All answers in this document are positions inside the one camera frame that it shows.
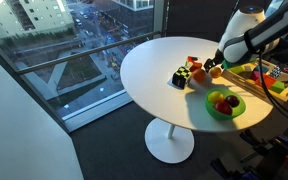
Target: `white round table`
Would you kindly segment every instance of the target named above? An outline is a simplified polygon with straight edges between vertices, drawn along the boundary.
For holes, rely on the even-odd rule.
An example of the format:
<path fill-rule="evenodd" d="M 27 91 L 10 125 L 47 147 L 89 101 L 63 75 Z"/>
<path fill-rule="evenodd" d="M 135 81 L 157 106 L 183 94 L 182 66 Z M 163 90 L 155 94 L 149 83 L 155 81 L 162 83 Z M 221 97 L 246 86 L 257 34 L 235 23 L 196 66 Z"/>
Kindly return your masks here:
<path fill-rule="evenodd" d="M 145 142 L 157 159 L 179 163 L 194 148 L 191 130 L 229 132 L 248 128 L 262 121 L 272 106 L 230 81 L 207 75 L 203 83 L 193 79 L 184 90 L 172 85 L 172 76 L 184 66 L 187 56 L 202 63 L 213 58 L 218 44 L 190 37 L 166 37 L 147 41 L 130 51 L 123 60 L 121 78 L 125 90 L 135 103 L 156 118 L 148 125 Z M 232 120 L 215 120 L 205 108 L 210 88 L 228 88 L 239 94 L 246 111 Z"/>

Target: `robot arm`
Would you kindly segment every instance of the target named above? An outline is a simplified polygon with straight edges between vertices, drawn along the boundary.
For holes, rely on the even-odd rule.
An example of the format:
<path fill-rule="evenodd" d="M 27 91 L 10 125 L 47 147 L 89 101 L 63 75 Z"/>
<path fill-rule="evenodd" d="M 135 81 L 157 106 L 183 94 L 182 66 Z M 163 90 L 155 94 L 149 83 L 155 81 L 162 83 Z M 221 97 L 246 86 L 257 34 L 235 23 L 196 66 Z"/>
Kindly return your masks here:
<path fill-rule="evenodd" d="M 246 63 L 258 50 L 288 33 L 288 2 L 267 19 L 257 25 L 253 24 L 253 28 L 246 26 L 246 28 L 241 29 L 241 23 L 232 23 L 233 18 L 219 43 L 215 57 L 207 60 L 204 64 L 207 72 L 224 60 L 231 64 Z M 228 29 L 232 29 L 232 32 L 239 30 L 242 32 L 237 33 L 244 34 L 235 36 L 234 34 L 229 34 Z"/>

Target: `orange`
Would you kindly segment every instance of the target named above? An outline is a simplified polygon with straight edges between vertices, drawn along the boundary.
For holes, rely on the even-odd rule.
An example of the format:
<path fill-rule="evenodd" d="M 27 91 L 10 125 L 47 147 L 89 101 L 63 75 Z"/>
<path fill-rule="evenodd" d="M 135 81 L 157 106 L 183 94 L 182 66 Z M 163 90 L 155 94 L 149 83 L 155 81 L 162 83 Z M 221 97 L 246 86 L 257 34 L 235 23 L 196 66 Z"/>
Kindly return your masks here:
<path fill-rule="evenodd" d="M 192 73 L 192 78 L 196 81 L 196 82 L 202 82 L 204 81 L 206 77 L 206 73 L 203 69 L 196 69 L 195 71 L 193 71 Z"/>
<path fill-rule="evenodd" d="M 210 69 L 210 75 L 211 75 L 211 77 L 212 78 L 218 78 L 218 77 L 220 77 L 221 76 L 221 74 L 222 74 L 222 70 L 221 70 L 221 68 L 219 68 L 219 67 L 212 67 L 211 69 Z"/>

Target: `green bowl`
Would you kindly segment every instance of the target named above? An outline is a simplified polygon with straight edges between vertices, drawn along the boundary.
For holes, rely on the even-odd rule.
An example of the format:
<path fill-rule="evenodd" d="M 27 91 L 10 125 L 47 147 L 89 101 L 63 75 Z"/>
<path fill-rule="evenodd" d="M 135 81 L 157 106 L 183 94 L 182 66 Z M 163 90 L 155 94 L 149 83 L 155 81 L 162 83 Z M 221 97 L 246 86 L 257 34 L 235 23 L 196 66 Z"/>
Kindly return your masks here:
<path fill-rule="evenodd" d="M 213 91 L 219 91 L 223 94 L 224 98 L 226 96 L 229 96 L 229 95 L 234 95 L 238 98 L 238 100 L 240 101 L 239 105 L 237 107 L 234 107 L 232 108 L 233 112 L 232 112 L 232 115 L 227 115 L 227 114 L 223 114 L 219 111 L 217 111 L 213 106 L 214 106 L 214 103 L 211 103 L 207 100 L 207 97 L 208 95 L 213 92 Z M 225 88 L 213 88 L 211 90 L 209 90 L 206 94 L 206 98 L 205 98 L 205 107 L 206 107 L 206 110 L 207 112 L 215 119 L 218 119 L 218 120 L 227 120 L 227 119 L 233 119 L 241 114 L 244 113 L 245 109 L 246 109 L 246 105 L 245 105 L 245 102 L 244 100 L 241 98 L 241 96 L 239 96 L 238 94 L 236 94 L 235 92 L 233 91 L 230 91 L 228 89 L 225 89 Z"/>

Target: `white wall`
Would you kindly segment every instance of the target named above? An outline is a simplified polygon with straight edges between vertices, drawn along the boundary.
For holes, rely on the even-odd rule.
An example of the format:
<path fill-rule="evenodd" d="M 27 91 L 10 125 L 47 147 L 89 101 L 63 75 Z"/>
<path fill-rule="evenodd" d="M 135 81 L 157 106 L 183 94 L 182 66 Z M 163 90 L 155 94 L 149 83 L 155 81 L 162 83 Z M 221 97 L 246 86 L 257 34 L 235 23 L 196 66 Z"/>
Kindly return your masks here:
<path fill-rule="evenodd" d="M 0 180 L 83 179 L 71 138 L 0 66 Z"/>

